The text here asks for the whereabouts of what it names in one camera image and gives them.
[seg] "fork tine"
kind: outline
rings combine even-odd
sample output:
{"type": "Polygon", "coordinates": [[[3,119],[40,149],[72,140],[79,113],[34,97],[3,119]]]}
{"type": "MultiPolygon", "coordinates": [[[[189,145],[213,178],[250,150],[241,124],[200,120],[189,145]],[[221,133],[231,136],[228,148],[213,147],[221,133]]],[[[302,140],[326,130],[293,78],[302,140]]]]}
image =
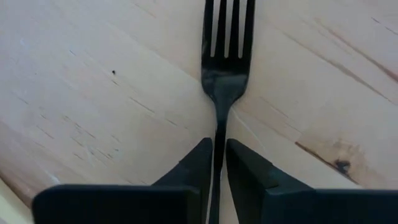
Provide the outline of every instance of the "fork tine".
{"type": "Polygon", "coordinates": [[[234,0],[231,21],[231,38],[229,41],[229,56],[238,57],[239,49],[239,0],[234,0]]]}
{"type": "Polygon", "coordinates": [[[254,4],[255,0],[248,0],[246,8],[246,22],[244,25],[243,59],[250,60],[253,43],[254,27],[254,4]]]}
{"type": "Polygon", "coordinates": [[[226,0],[221,0],[220,13],[218,16],[218,30],[215,57],[224,57],[225,52],[225,23],[226,23],[226,0]]]}
{"type": "Polygon", "coordinates": [[[205,16],[203,18],[203,34],[202,34],[202,60],[210,58],[211,54],[211,33],[213,30],[213,8],[214,0],[206,0],[205,16]]]}

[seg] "fork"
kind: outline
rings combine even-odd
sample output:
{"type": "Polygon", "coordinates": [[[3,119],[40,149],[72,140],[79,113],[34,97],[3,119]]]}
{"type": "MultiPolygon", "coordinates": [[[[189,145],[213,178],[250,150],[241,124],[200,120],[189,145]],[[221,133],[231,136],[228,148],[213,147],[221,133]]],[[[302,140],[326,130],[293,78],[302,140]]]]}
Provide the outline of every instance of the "fork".
{"type": "Polygon", "coordinates": [[[243,54],[239,57],[239,0],[234,0],[229,54],[224,56],[226,0],[221,0],[214,56],[211,56],[214,0],[206,0],[203,21],[201,84],[216,108],[217,129],[213,154],[213,188],[209,223],[217,224],[220,212],[220,182],[223,167],[226,123],[232,104],[246,90],[249,79],[254,27],[254,1],[248,0],[244,25],[243,54]]]}

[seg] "wooden table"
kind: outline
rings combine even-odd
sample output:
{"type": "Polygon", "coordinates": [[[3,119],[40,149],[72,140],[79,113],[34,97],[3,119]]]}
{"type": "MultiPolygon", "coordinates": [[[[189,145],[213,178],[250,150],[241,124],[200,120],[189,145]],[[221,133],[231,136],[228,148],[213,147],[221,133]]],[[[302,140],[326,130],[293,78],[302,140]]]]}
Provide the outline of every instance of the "wooden table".
{"type": "MultiPolygon", "coordinates": [[[[0,175],[26,204],[56,184],[151,184],[214,136],[204,3],[0,1],[0,175]]],[[[397,9],[257,0],[228,137],[313,187],[398,188],[397,9]]]]}

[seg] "fork handle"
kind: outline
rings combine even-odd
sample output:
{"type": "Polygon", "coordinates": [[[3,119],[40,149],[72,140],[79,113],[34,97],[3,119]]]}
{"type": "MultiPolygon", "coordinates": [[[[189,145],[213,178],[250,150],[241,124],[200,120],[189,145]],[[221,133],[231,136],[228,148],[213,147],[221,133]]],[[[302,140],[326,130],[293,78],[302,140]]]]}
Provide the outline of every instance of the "fork handle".
{"type": "Polygon", "coordinates": [[[218,224],[220,216],[221,170],[224,161],[227,115],[217,119],[214,148],[213,188],[211,193],[209,224],[218,224]]]}

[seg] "black plastic object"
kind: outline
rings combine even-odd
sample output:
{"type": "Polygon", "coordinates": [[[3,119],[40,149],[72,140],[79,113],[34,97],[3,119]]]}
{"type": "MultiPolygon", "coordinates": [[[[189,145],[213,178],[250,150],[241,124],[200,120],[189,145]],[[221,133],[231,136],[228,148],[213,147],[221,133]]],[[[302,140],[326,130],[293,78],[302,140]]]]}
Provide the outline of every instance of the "black plastic object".
{"type": "Polygon", "coordinates": [[[240,224],[398,223],[396,190],[312,189],[234,139],[226,161],[240,224]]]}
{"type": "Polygon", "coordinates": [[[228,111],[232,104],[245,92],[249,78],[254,27],[254,0],[248,0],[247,3],[242,57],[238,55],[239,0],[234,0],[233,2],[231,38],[227,57],[224,56],[226,0],[221,0],[215,55],[214,57],[211,56],[213,5],[214,0],[206,0],[201,56],[202,87],[205,93],[213,100],[217,117],[210,224],[216,224],[219,220],[220,178],[224,158],[228,111]]]}
{"type": "Polygon", "coordinates": [[[153,186],[61,185],[34,198],[36,224],[206,222],[210,138],[203,139],[153,186]]]}

